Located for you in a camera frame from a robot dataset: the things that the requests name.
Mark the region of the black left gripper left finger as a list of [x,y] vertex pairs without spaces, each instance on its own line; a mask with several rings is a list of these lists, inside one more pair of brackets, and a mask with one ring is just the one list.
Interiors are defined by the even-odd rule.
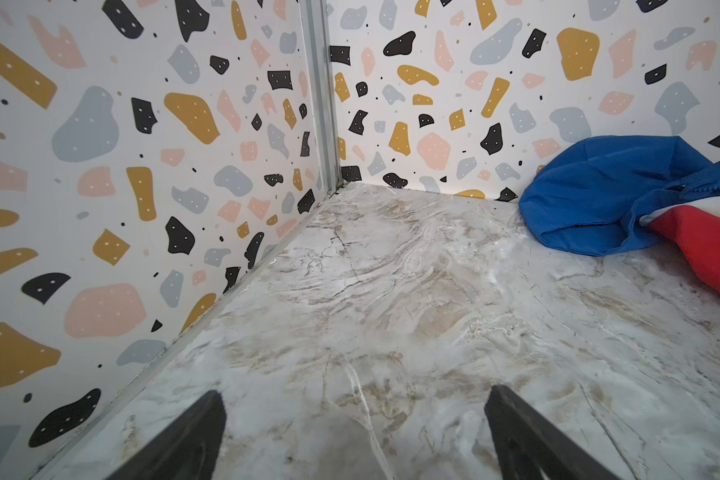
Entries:
[[108,480],[210,479],[226,424],[222,395],[209,390],[108,476]]

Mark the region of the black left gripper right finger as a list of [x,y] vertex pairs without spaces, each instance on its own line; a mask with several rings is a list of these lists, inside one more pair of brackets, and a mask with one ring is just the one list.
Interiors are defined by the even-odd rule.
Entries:
[[615,475],[506,385],[484,406],[504,479],[613,479]]

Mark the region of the blue red white jacket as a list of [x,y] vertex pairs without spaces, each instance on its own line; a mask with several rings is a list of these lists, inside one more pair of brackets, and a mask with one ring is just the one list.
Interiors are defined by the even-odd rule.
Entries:
[[670,240],[720,294],[720,161],[679,137],[582,140],[539,171],[519,210],[541,244],[580,255]]

